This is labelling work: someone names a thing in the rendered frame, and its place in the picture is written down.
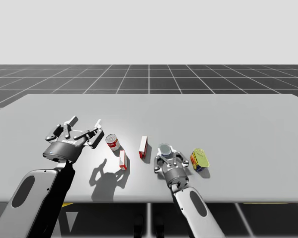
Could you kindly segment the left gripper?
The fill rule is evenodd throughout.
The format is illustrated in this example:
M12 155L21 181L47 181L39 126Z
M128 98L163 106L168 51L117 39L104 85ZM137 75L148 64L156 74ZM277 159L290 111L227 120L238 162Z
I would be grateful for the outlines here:
M92 129L78 132L70 139L70 131L78 122L78 117L73 116L70 120L57 124L45 137L50 143L49 147L43 152L43 157L52 161L66 160L75 163L84 146L95 149L104 136L99 119Z

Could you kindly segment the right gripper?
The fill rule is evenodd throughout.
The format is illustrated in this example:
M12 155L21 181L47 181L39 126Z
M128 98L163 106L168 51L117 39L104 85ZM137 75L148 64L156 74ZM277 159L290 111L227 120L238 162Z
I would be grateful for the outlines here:
M171 190L181 190L188 184L189 179L184 170L188 165L188 159L173 147L171 147L170 165L168 157L156 155L154 158L154 172L163 173L167 186Z

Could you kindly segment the green and blue rectangular can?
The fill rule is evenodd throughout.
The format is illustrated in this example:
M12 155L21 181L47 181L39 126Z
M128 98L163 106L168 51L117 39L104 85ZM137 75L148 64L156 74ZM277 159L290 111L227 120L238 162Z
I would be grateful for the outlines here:
M202 171L210 166L209 161L206 157L205 151L201 148L195 148L190 155L190 160L193 169L197 172Z

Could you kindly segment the red and white can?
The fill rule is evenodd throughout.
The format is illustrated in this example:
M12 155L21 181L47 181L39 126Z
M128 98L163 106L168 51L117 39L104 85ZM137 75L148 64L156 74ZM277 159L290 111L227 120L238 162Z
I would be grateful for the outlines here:
M112 151L117 151L120 148L120 142L115 134L109 134L105 141Z

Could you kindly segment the red and white carton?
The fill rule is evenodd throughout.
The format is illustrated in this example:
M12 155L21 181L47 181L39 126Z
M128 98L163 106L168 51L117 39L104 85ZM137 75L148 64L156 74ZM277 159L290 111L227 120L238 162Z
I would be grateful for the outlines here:
M127 169L127 156L125 150L120 150L119 153L119 167L122 170Z
M142 136L140 147L139 147L139 156L141 159L144 159L146 157L147 147L148 147L148 137Z

